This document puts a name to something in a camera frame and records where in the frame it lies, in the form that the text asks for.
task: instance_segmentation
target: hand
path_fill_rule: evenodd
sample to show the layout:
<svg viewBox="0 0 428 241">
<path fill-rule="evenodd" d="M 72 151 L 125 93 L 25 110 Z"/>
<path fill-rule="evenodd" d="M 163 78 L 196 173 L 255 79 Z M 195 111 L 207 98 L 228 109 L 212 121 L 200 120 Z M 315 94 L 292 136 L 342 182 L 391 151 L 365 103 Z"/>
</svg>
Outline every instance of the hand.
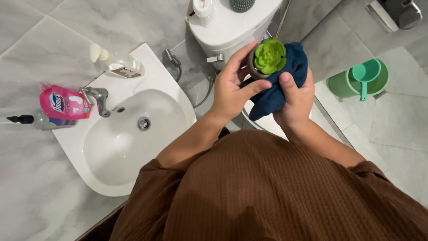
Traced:
<svg viewBox="0 0 428 241">
<path fill-rule="evenodd" d="M 300 89 L 288 72 L 279 76 L 279 84 L 284 91 L 285 104 L 282 109 L 273 113 L 273 118 L 283 130 L 306 125 L 309 122 L 315 94 L 311 69 L 308 67 L 306 81 Z"/>
<path fill-rule="evenodd" d="M 224 125 L 239 115 L 251 97 L 272 87 L 267 80 L 254 81 L 242 89 L 239 87 L 249 68 L 242 67 L 247 65 L 247 56 L 256 45 L 254 41 L 234 53 L 215 80 L 214 103 L 208 112 Z"/>
</svg>

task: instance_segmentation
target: brown knit shirt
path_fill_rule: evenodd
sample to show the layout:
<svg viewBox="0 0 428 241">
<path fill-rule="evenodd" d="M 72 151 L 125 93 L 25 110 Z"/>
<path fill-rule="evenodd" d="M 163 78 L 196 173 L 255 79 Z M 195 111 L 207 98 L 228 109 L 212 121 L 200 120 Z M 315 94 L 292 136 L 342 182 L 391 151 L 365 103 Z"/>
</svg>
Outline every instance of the brown knit shirt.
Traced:
<svg viewBox="0 0 428 241">
<path fill-rule="evenodd" d="M 428 240 L 428 210 L 372 162 L 347 169 L 242 130 L 185 173 L 141 168 L 110 240 Z"/>
</svg>

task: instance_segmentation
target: domex pouch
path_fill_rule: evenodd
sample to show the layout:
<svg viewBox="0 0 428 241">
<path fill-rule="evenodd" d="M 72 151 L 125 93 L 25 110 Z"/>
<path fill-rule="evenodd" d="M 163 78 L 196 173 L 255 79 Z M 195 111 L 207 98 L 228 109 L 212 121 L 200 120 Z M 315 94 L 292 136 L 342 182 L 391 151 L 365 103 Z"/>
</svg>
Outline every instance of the domex pouch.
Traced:
<svg viewBox="0 0 428 241">
<path fill-rule="evenodd" d="M 42 84 L 40 107 L 51 118 L 80 120 L 89 118 L 91 106 L 82 93 L 57 85 Z"/>
</svg>

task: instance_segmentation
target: green succulent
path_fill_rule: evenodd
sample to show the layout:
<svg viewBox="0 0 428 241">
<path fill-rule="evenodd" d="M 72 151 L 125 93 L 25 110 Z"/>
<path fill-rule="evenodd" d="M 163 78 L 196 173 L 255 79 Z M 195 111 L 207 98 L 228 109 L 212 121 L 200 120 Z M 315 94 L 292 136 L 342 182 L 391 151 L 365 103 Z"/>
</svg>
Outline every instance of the green succulent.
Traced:
<svg viewBox="0 0 428 241">
<path fill-rule="evenodd" d="M 254 65 L 264 74 L 281 70 L 287 63 L 284 45 L 276 38 L 270 37 L 256 49 Z"/>
</svg>

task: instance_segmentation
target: clear plastic bottle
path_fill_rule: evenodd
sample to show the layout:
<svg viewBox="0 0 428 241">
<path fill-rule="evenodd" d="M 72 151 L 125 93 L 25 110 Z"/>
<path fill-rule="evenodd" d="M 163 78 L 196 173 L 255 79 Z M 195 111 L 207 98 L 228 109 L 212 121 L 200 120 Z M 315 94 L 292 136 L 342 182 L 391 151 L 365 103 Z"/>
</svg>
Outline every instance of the clear plastic bottle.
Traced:
<svg viewBox="0 0 428 241">
<path fill-rule="evenodd" d="M 100 61 L 101 68 L 125 78 L 135 78 L 145 73 L 143 64 L 128 53 L 109 52 L 93 43 L 90 48 L 92 62 Z"/>
<path fill-rule="evenodd" d="M 77 124 L 77 120 L 61 120 L 47 117 L 42 110 L 37 110 L 33 115 L 11 116 L 7 119 L 13 123 L 33 124 L 38 130 L 56 130 L 71 128 Z"/>
</svg>

